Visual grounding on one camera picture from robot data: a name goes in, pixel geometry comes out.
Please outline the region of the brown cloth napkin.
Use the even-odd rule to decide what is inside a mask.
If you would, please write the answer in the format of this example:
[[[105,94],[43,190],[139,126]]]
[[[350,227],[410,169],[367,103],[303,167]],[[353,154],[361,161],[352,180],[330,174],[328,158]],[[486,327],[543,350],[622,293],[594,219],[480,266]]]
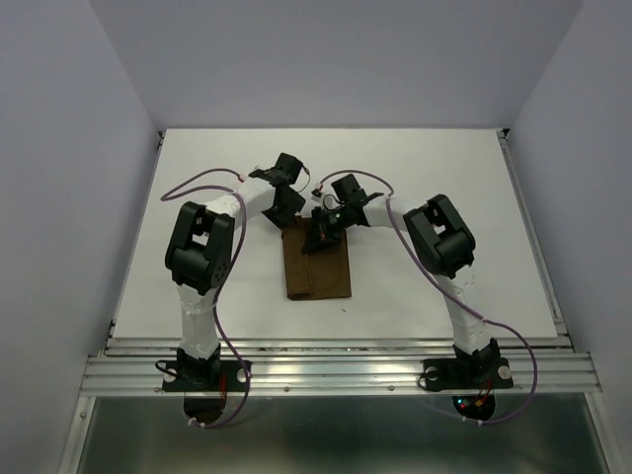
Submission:
[[[352,297],[352,279],[347,234],[333,247],[303,254],[311,230],[310,218],[297,216],[281,231],[286,296],[292,301],[315,301]]]

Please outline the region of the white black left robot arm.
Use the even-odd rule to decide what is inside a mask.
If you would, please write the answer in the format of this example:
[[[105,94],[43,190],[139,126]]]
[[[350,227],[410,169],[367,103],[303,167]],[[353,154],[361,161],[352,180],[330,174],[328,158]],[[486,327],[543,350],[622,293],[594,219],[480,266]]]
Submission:
[[[173,380],[195,389],[219,383],[221,344],[213,313],[243,245],[233,245],[235,231],[246,231],[248,220],[260,214],[279,229],[290,226],[305,205],[293,188],[304,169],[298,158],[281,153],[271,168],[237,174],[234,188],[189,188],[193,181],[188,179],[160,197],[165,202],[206,190],[222,192],[205,203],[183,203],[167,246],[165,266],[178,290],[182,338],[175,366],[157,366]]]

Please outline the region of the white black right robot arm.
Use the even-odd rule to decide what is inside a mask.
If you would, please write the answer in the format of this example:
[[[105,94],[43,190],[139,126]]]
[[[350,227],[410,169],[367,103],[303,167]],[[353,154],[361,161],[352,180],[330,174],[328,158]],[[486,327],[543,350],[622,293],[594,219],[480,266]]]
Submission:
[[[301,249],[312,254],[339,244],[353,226],[384,227],[407,234],[409,255],[442,294],[452,327],[454,358],[427,361],[426,387],[486,383],[500,358],[498,343],[482,317],[473,314],[473,272],[476,242],[451,200],[437,195],[422,204],[396,199],[394,191],[367,193],[347,174],[332,184],[338,205],[325,204],[321,187],[312,195],[320,204],[311,211],[311,228]]]

